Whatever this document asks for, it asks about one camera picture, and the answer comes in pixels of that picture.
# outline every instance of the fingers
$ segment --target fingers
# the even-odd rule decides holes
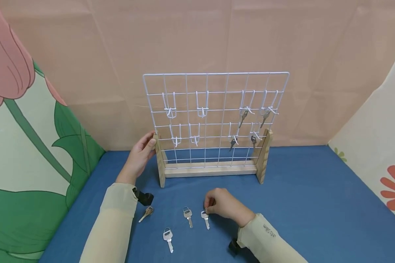
[[[156,150],[152,150],[149,154],[148,154],[148,160],[152,158],[152,156],[154,156],[156,153]]]
[[[212,189],[211,191],[209,191],[208,193],[206,193],[206,196],[205,196],[205,202],[203,203],[203,207],[204,208],[207,208],[208,206],[210,206],[210,205],[212,205],[213,204],[213,201],[212,201],[212,203],[211,203],[211,200],[213,199],[215,199],[215,190],[216,190],[216,188],[215,189]]]
[[[145,134],[140,140],[136,143],[139,146],[140,150],[143,150],[147,142],[154,136],[155,131],[151,130],[147,134]]]
[[[205,212],[207,214],[216,214],[217,213],[217,206],[216,205],[209,206],[209,207],[205,208]]]
[[[142,151],[143,154],[149,158],[149,155],[153,151],[153,148],[156,143],[157,143],[156,139],[154,139],[154,138],[150,139]]]

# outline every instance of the wooden stand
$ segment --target wooden stand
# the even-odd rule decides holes
[[[154,135],[157,143],[155,144],[158,173],[159,173],[159,185],[164,188],[165,178],[173,177],[195,177],[195,176],[216,176],[216,175],[247,175],[256,174],[259,183],[263,183],[265,179],[266,164],[268,161],[269,147],[272,142],[272,131],[266,129],[264,131],[264,138],[259,142],[259,149],[255,149],[252,158],[253,165],[248,165],[250,161],[233,161],[233,163],[223,162],[219,163],[218,167],[212,167],[211,163],[178,163],[169,164],[167,163],[167,155],[161,149],[159,144],[158,135]]]

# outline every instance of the white wire grid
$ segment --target white wire grid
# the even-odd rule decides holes
[[[226,76],[226,81],[225,81],[225,89],[224,91],[209,91],[208,90],[208,79],[211,76],[214,75],[224,75]],[[230,76],[233,75],[243,75],[245,76],[245,85],[242,89],[242,91],[229,91],[228,87],[229,87],[229,78]],[[248,90],[248,80],[249,77],[252,75],[264,75],[266,77],[266,82],[264,84],[264,88],[262,89],[252,89],[252,90]],[[269,80],[270,77],[272,75],[285,75],[285,80],[283,82],[283,85],[281,85],[282,88],[280,89],[275,89],[275,90],[271,90],[268,88],[268,84],[269,84]],[[150,94],[148,92],[148,87],[147,87],[147,82],[146,79],[147,77],[162,77],[163,78],[163,87],[161,87],[161,93],[152,93]],[[185,86],[184,86],[184,91],[185,92],[167,92],[167,84],[166,84],[166,80],[165,77],[166,76],[182,76],[185,78]],[[206,91],[190,91],[187,87],[187,77],[188,76],[201,76],[201,77],[205,77],[206,78]],[[241,137],[246,137],[248,139],[250,139],[251,136],[254,136],[255,138],[262,140],[265,136],[263,135],[259,135],[259,130],[263,127],[268,127],[270,129],[270,127],[272,126],[275,116],[278,115],[278,108],[279,105],[281,103],[281,99],[283,97],[285,88],[287,86],[288,83],[288,79],[289,79],[289,72],[230,72],[230,73],[168,73],[168,74],[144,74],[143,75],[143,82],[144,82],[144,87],[145,87],[145,91],[147,93],[147,99],[148,99],[148,104],[151,110],[151,116],[152,116],[152,120],[153,120],[153,125],[154,125],[154,129],[156,131],[156,133],[158,134],[158,128],[169,128],[170,133],[171,133],[171,138],[160,138],[160,141],[167,141],[167,140],[171,140],[173,142],[173,147],[172,149],[161,149],[162,151],[166,152],[166,153],[170,153],[173,152],[174,153],[174,158],[170,159],[168,158],[168,160],[164,160],[167,161],[168,163],[182,163],[181,167],[174,167],[174,168],[169,168],[169,169],[187,169],[187,168],[204,168],[204,167],[236,167],[236,166],[251,166],[254,165],[253,161],[248,161],[251,160],[252,158],[257,158],[257,157],[251,157],[249,156],[250,154],[250,150],[253,147],[241,147],[239,146],[239,139]],[[204,102],[199,102],[198,100],[198,94],[204,94],[204,96],[206,97],[206,99],[204,100]],[[209,97],[211,94],[224,94],[224,99],[223,99],[223,108],[209,108]],[[237,105],[237,108],[225,108],[226,103],[227,103],[227,94],[241,94],[241,104]],[[249,96],[251,96],[251,100],[250,103],[248,104],[244,104],[244,99],[247,96],[247,94],[250,94]],[[267,95],[268,94],[273,94],[273,100],[271,102],[267,101]],[[186,99],[186,105],[187,108],[186,110],[178,110],[177,106],[176,106],[176,96],[179,95],[186,95],[187,99]],[[190,108],[189,107],[189,95],[195,95],[196,96],[196,108]],[[153,106],[151,105],[151,97],[153,96],[159,96],[161,97],[161,99],[163,100],[163,104],[164,104],[164,111],[154,111],[153,110]],[[172,105],[169,105],[169,96],[172,97]],[[263,96],[262,99],[262,103],[260,105],[252,105],[253,103],[253,99],[255,98],[255,96]],[[226,111],[238,111],[238,115],[237,117],[239,117],[239,121],[234,121],[234,122],[225,122],[225,112]],[[273,114],[272,118],[270,119],[270,122],[265,122],[263,125],[261,125],[261,122],[243,122],[242,125],[251,125],[251,129],[250,129],[250,134],[248,135],[239,135],[240,132],[240,121],[241,121],[241,116],[244,113],[244,111],[248,111],[248,113],[250,114],[259,114],[260,116],[263,116],[265,113],[267,113],[268,111],[270,112],[269,114]],[[213,114],[213,113],[219,113],[222,112],[222,121],[220,123],[207,123],[207,116],[208,114]],[[156,113],[165,113],[165,116],[167,117],[168,123],[167,125],[156,125],[155,122],[155,116],[154,114]],[[187,124],[177,124],[177,125],[173,125],[172,124],[172,120],[175,119],[177,117],[177,113],[187,113]],[[190,114],[197,114],[198,117],[201,117],[204,119],[205,123],[202,124],[204,125],[204,135],[200,136],[200,127],[201,127],[201,123],[190,123]],[[221,126],[221,132],[219,136],[206,136],[206,127],[207,126],[211,126],[211,125],[220,125]],[[228,136],[223,136],[222,135],[222,130],[224,126],[228,126],[229,127],[229,132],[228,132]],[[188,130],[189,130],[189,134],[188,136],[182,136],[181,135],[181,127],[187,126]],[[197,126],[198,128],[198,133],[197,134],[192,134],[192,127],[193,126]],[[236,126],[237,127],[237,131],[236,133],[232,134],[231,130],[232,127]],[[175,136],[173,133],[174,129],[178,128],[178,136]],[[200,142],[201,138],[204,138],[204,147],[198,147],[198,143]],[[207,138],[219,138],[219,147],[206,147],[206,139]],[[233,147],[233,156],[232,157],[224,157],[221,156],[221,151],[223,149],[228,149],[228,147],[221,147],[222,146],[222,141],[223,138],[229,138],[229,141],[234,140],[236,142],[235,147]],[[189,141],[189,147],[188,149],[177,149],[178,145],[182,142],[182,140],[188,140]],[[192,158],[192,144],[194,144],[196,146],[196,148],[193,148],[193,150],[204,150],[204,155],[201,158]],[[247,154],[245,156],[240,155],[240,156],[236,156],[234,157],[234,153],[236,151],[236,149],[239,149],[241,151],[245,151],[247,149]],[[180,153],[180,155],[182,155],[182,153],[184,151],[188,151],[189,152],[189,158],[178,158],[178,154]],[[207,157],[207,150],[218,150],[218,157]],[[236,163],[234,162],[234,159],[236,160],[244,160],[243,164],[240,165],[236,165]],[[203,163],[202,167],[196,167],[194,166],[187,166],[184,165],[184,163]]]

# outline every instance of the blue tablecloth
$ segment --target blue tablecloth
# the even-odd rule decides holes
[[[107,152],[79,194],[40,262],[78,262],[97,218],[106,188],[128,152]],[[256,262],[245,250],[227,249],[237,236],[234,222],[211,215],[210,230],[200,218],[205,193],[227,188],[251,210],[262,213],[291,246],[311,263],[395,262],[395,216],[327,146],[271,148],[265,183],[255,175],[167,178],[159,187],[156,159],[137,181],[155,198],[152,216],[137,223],[138,203],[126,262]],[[193,211],[190,229],[182,208]],[[162,239],[173,232],[174,253]]]

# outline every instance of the long sleeve shirt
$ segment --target long sleeve shirt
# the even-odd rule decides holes
[[[133,188],[126,183],[109,186],[83,249],[81,263],[125,262],[138,201]],[[239,229],[237,243],[250,249],[262,263],[307,262],[261,214],[256,214],[252,221]]]

